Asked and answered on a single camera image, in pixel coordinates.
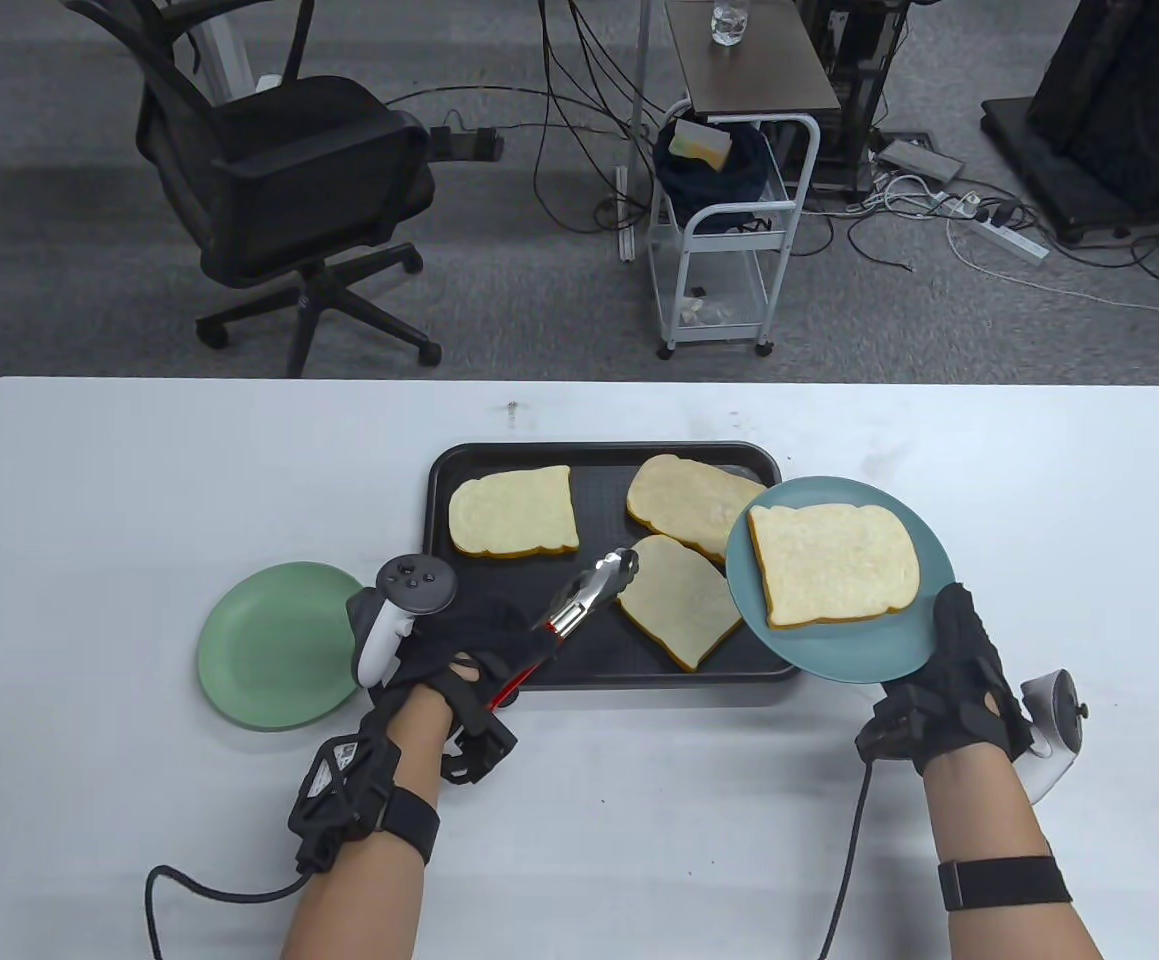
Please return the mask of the person's right hand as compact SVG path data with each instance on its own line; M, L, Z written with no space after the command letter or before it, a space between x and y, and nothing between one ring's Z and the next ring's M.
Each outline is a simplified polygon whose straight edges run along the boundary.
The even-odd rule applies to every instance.
M936 756L967 746L994 746L1012 762L1030 750L1030 723L1004 678L972 594L958 582L936 594L934 630L926 662L882 682L884 694L855 736L859 758L907 759L923 774Z

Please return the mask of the person's left hand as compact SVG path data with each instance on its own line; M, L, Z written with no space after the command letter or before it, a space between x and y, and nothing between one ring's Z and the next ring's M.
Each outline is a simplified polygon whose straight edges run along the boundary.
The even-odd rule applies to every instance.
M423 616L401 640L393 672L369 688L370 701L384 723L415 688L442 696L452 712L446 739L455 746L454 754L443 755L442 778L451 785L471 785L483 780L518 744L496 712L556 646L551 628L534 625L502 598Z

